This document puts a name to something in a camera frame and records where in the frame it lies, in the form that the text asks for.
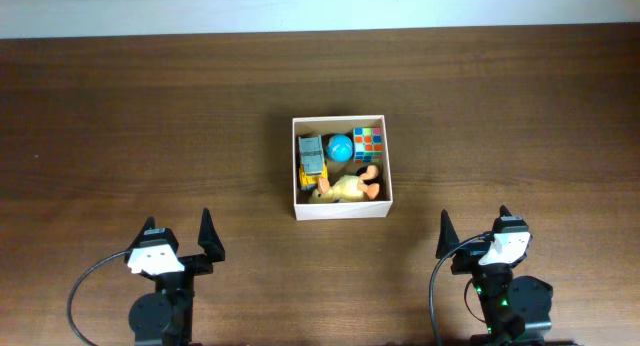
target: plush toy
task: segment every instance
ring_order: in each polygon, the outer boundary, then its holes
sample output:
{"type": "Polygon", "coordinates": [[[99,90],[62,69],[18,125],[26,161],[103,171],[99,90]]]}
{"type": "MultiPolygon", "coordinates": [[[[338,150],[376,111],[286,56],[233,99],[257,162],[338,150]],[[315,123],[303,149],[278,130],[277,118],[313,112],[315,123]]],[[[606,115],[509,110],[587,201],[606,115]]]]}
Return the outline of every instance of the plush toy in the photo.
{"type": "Polygon", "coordinates": [[[358,202],[373,200],[380,192],[380,184],[365,184],[366,180],[378,176],[378,167],[369,165],[367,171],[360,176],[342,176],[333,186],[326,178],[318,180],[318,187],[313,190],[311,203],[358,202]]]}

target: black cable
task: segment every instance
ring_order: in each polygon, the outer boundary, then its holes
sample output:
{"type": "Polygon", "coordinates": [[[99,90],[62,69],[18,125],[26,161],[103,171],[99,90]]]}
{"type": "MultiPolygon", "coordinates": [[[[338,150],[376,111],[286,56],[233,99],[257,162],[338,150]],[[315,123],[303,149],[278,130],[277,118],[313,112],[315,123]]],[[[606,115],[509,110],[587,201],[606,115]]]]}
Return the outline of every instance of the black cable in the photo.
{"type": "Polygon", "coordinates": [[[76,291],[78,290],[78,287],[80,286],[82,281],[84,281],[84,279],[86,279],[93,271],[97,270],[98,268],[100,268],[100,266],[106,264],[107,262],[115,260],[118,257],[124,256],[129,253],[131,253],[131,250],[120,251],[98,262],[97,264],[91,266],[90,269],[85,271],[85,273],[83,273],[82,276],[80,276],[78,281],[76,281],[75,285],[73,285],[73,288],[71,288],[71,292],[69,293],[69,299],[67,300],[67,320],[69,321],[69,326],[71,326],[71,330],[73,330],[76,336],[78,336],[78,338],[80,338],[80,340],[82,340],[82,342],[86,343],[87,345],[97,346],[95,343],[91,342],[88,338],[86,338],[82,334],[82,332],[78,330],[78,327],[73,322],[73,317],[71,316],[71,303],[73,302],[73,296],[76,294],[76,291]]]}
{"type": "Polygon", "coordinates": [[[473,279],[469,279],[469,282],[467,282],[467,285],[464,287],[464,305],[467,306],[467,311],[469,311],[471,316],[475,317],[476,320],[486,324],[486,322],[483,319],[476,316],[476,314],[474,314],[473,311],[471,311],[471,308],[469,307],[469,303],[467,302],[467,291],[469,291],[469,285],[471,285],[471,282],[473,282],[473,279]]]}
{"type": "Polygon", "coordinates": [[[442,346],[442,339],[440,339],[440,333],[438,333],[438,327],[436,326],[436,315],[433,310],[433,291],[436,283],[436,275],[438,274],[438,270],[442,264],[449,259],[449,257],[453,256],[459,249],[462,247],[472,243],[473,241],[484,239],[486,237],[491,236],[491,232],[485,232],[481,235],[473,236],[472,238],[466,239],[458,246],[454,247],[453,250],[449,251],[443,258],[438,261],[436,267],[433,269],[433,273],[431,273],[431,280],[429,281],[429,317],[431,318],[431,328],[433,329],[433,337],[436,339],[436,345],[442,346]]]}

